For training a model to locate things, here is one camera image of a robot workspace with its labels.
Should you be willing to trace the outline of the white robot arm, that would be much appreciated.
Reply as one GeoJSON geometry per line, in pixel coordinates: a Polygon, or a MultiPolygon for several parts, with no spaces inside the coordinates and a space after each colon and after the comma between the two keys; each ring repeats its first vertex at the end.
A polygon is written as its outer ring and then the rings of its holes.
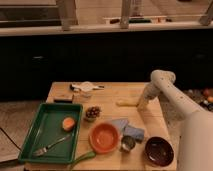
{"type": "Polygon", "coordinates": [[[177,171],[213,171],[213,112],[205,110],[178,89],[172,71],[154,70],[137,108],[142,111],[162,92],[183,115],[177,171]]]}

